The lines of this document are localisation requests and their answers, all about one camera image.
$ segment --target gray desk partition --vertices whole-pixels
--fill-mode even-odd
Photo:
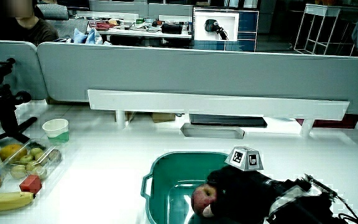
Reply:
[[[346,100],[358,114],[355,57],[61,43],[38,55],[56,100],[88,101],[88,89],[261,96]]]
[[[15,95],[24,90],[31,94],[33,100],[43,100],[48,96],[44,77],[41,72],[34,44],[22,41],[0,40],[0,61],[14,58],[12,73],[5,76],[4,84],[10,84]]]
[[[158,19],[159,15],[165,16],[193,16],[193,6],[174,4],[149,4],[149,17]]]
[[[138,13],[139,18],[149,14],[146,2],[89,1],[89,6],[95,12]]]

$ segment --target teal plastic basin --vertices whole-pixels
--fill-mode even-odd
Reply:
[[[141,196],[151,224],[237,223],[227,218],[207,219],[194,214],[190,198],[194,189],[206,182],[214,170],[227,164],[227,154],[219,152],[171,152],[160,156],[144,176]],[[147,195],[147,180],[152,178]]]

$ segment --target apple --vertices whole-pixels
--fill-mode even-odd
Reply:
[[[43,156],[44,152],[40,152],[37,155],[35,155],[35,160],[38,161],[41,166],[44,166],[48,162],[48,158]]]
[[[41,152],[44,152],[41,148],[33,148],[30,150],[30,154],[32,154],[34,157]]]
[[[16,165],[11,169],[11,176],[15,179],[23,178],[26,175],[25,165]]]
[[[34,156],[28,154],[28,155],[25,155],[25,156],[22,156],[19,161],[20,162],[31,162],[34,160]]]
[[[36,167],[37,161],[31,161],[26,166],[25,169],[27,171],[32,171]]]
[[[217,190],[209,184],[203,184],[197,187],[191,196],[191,207],[194,212],[203,216],[204,209],[216,201]]]
[[[31,174],[39,176],[40,180],[47,178],[47,170],[40,165],[34,167],[34,169],[31,171]]]

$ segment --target red block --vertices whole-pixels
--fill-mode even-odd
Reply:
[[[32,192],[36,194],[42,188],[40,177],[37,175],[29,175],[23,180],[19,187],[23,192]]]

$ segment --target plastic fruit container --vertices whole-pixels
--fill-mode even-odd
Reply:
[[[62,161],[60,146],[46,139],[31,139],[22,148],[7,158],[1,166],[5,178],[24,180],[28,175],[37,175],[44,181]]]
[[[160,156],[144,176],[141,196],[146,199],[146,214],[151,224],[221,223],[235,224],[226,217],[205,219],[194,214],[190,198],[207,176],[227,164],[220,152],[170,152]],[[152,178],[150,193],[147,180]]]

